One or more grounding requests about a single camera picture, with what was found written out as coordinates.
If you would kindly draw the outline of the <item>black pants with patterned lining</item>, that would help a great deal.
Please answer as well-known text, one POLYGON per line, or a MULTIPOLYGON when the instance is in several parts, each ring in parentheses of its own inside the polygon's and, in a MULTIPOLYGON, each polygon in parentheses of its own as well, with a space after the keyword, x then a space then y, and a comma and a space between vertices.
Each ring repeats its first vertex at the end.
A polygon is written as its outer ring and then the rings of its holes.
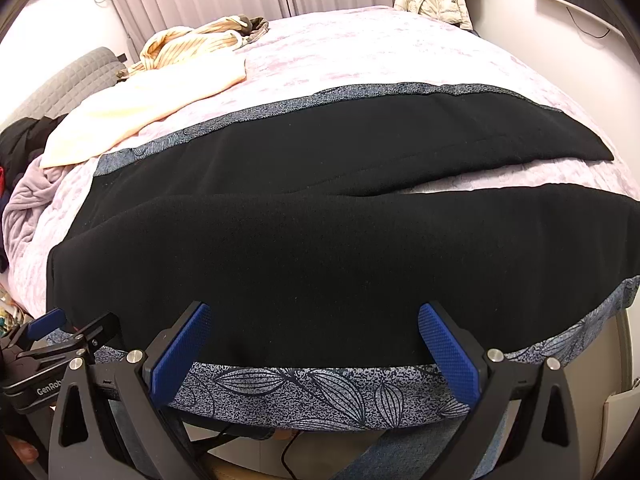
POLYGON ((46 300, 147 346, 193 301, 172 403, 225 422, 412 427, 464 415, 418 329, 570 362, 639 287, 639 200, 556 106, 486 84, 354 84, 103 156, 46 300))

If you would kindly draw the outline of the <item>lilac crumpled garment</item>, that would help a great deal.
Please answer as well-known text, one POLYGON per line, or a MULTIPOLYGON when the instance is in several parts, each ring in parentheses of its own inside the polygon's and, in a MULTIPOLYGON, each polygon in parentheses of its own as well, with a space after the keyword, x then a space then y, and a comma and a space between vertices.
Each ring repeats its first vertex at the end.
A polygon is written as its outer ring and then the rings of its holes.
POLYGON ((3 248, 14 266, 20 253, 35 235, 40 216, 54 199, 55 193, 71 166, 42 168, 37 156, 14 186, 2 214, 3 248))

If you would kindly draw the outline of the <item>black clothes pile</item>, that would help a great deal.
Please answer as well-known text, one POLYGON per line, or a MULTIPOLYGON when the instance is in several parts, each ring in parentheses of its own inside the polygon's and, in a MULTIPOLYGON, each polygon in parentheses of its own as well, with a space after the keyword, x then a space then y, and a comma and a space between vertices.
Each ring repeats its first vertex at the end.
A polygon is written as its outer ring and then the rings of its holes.
POLYGON ((55 118, 25 117, 2 131, 1 168, 8 190, 13 191, 28 165, 43 153, 48 137, 65 117, 65 114, 55 118))

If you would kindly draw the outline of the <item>peach fleece garment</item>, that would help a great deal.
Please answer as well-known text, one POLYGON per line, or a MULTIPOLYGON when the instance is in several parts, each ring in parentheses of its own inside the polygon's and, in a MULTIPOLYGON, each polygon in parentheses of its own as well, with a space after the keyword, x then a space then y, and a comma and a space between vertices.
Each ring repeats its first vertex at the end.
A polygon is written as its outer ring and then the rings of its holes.
POLYGON ((134 75, 96 92, 69 112, 48 137, 40 167, 82 164, 152 122, 245 78, 244 58, 222 52, 134 75))

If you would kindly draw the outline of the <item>grey quilted headboard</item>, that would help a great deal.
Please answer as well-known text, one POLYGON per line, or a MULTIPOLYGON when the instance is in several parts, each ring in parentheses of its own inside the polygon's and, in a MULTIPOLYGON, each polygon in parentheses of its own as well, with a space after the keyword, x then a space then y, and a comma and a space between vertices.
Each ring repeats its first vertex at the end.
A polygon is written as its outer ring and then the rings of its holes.
POLYGON ((125 55, 116 56, 107 47, 83 55, 38 88, 1 123, 1 128, 22 118, 55 118, 69 113, 88 96, 114 86, 126 68, 125 55))

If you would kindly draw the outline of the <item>tan striped shirt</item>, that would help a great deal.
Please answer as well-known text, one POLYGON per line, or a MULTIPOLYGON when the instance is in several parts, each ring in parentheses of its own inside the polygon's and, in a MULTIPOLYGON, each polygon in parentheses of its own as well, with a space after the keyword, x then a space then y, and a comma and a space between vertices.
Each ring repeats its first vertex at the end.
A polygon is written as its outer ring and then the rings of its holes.
POLYGON ((269 30, 262 16, 230 15, 198 28, 175 26, 154 34, 139 53, 139 61, 117 73, 118 80, 159 70, 190 60, 194 56, 221 50, 238 50, 252 44, 269 30))

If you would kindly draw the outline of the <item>lilac plush bed blanket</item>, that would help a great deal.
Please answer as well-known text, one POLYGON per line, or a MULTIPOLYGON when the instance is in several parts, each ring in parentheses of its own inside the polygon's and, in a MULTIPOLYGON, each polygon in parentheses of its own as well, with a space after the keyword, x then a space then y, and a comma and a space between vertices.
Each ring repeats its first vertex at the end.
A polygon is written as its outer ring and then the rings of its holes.
POLYGON ((28 313, 39 316, 46 308, 49 252, 70 229, 96 170, 122 156, 149 154, 176 140, 181 130, 202 122, 358 84, 416 84, 434 91, 517 94, 591 125, 591 118, 574 100, 509 52, 450 25, 384 6, 275 21, 264 38, 231 53, 245 60, 242 82, 71 166, 40 216, 34 237, 1 277, 28 313))

